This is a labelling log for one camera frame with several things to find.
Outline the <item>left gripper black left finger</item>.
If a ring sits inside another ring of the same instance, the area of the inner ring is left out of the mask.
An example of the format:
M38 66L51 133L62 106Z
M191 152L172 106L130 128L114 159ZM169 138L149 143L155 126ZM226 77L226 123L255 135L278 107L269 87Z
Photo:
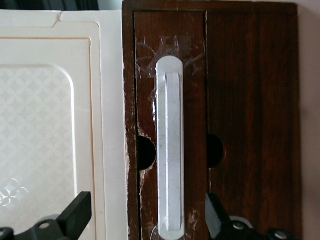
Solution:
M44 219L15 235L10 227L0 229L2 240L78 240L92 218L91 192L82 191L56 219Z

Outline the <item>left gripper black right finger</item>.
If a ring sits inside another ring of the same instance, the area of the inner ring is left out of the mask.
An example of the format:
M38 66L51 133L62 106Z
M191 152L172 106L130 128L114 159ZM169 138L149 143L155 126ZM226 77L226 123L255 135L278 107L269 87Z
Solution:
M271 228L266 234L254 229L245 218L230 216L215 193L205 196L205 221L211 240L298 240L294 233Z

